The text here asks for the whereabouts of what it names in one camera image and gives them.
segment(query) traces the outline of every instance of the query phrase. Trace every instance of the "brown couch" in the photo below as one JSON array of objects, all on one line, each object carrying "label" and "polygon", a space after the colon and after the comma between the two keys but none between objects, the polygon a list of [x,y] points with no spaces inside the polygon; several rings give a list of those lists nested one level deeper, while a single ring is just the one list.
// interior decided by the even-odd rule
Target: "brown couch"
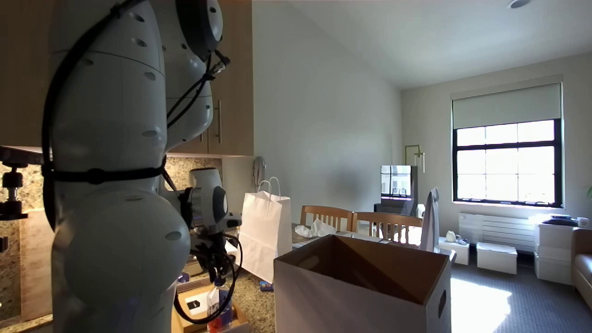
[{"label": "brown couch", "polygon": [[571,280],[592,309],[592,229],[574,231],[571,248]]}]

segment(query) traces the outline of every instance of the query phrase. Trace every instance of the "gray carpet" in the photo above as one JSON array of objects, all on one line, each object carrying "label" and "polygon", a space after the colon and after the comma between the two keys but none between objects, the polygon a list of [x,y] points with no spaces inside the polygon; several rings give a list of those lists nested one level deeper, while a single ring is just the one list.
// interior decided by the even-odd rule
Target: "gray carpet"
[{"label": "gray carpet", "polygon": [[538,280],[531,263],[516,276],[454,265],[453,333],[591,333],[592,311],[571,286]]}]

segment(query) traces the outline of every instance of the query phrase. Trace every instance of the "white box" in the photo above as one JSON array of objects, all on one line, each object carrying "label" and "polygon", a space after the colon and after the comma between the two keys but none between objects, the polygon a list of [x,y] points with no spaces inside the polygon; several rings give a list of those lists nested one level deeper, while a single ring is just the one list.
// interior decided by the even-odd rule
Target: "white box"
[{"label": "white box", "polygon": [[447,255],[326,236],[274,261],[276,332],[450,333]]},{"label": "white box", "polygon": [[469,244],[461,245],[455,242],[446,242],[446,237],[440,237],[439,245],[441,249],[452,250],[456,252],[455,264],[469,264]]},{"label": "white box", "polygon": [[574,228],[570,226],[555,226],[537,224],[535,226],[535,244],[571,250],[571,237]]},{"label": "white box", "polygon": [[518,253],[512,246],[477,243],[477,267],[486,270],[516,274]]},{"label": "white box", "polygon": [[571,285],[571,261],[542,258],[535,253],[535,273],[541,280]]},{"label": "white box", "polygon": [[571,261],[571,249],[552,248],[549,246],[537,246],[535,254],[545,259]]}]

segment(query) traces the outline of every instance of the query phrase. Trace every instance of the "kitchen cabinet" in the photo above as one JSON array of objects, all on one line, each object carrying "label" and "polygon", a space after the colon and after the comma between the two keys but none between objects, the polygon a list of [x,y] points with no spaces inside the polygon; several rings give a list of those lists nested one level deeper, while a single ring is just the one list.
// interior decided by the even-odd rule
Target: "kitchen cabinet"
[{"label": "kitchen cabinet", "polygon": [[[2,126],[0,145],[41,146],[43,105],[49,86],[47,37],[54,0],[6,2],[0,36]],[[230,66],[211,83],[214,118],[201,136],[174,153],[253,155],[252,3],[222,0],[224,33],[219,49]]]}]

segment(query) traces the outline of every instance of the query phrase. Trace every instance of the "ceiling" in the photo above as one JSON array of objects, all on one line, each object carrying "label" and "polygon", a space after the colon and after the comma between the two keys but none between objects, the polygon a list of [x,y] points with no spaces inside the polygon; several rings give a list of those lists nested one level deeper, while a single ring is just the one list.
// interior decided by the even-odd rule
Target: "ceiling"
[{"label": "ceiling", "polygon": [[592,0],[291,3],[401,89],[592,51]]}]

